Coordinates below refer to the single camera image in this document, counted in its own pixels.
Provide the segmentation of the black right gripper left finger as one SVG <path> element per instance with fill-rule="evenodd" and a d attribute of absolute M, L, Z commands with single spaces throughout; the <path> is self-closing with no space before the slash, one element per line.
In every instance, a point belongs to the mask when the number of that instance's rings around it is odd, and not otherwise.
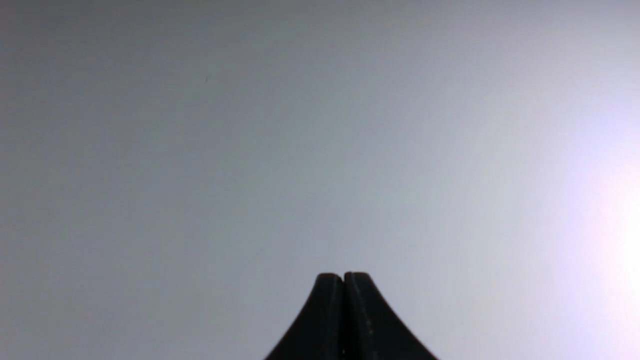
<path fill-rule="evenodd" d="M 343 280 L 320 273 L 302 309 L 268 360 L 340 360 Z"/>

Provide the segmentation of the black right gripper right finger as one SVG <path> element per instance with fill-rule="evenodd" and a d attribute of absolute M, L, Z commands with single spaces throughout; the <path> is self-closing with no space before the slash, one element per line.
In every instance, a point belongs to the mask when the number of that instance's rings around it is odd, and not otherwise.
<path fill-rule="evenodd" d="M 435 360 L 394 312 L 370 274 L 343 275 L 345 360 Z"/>

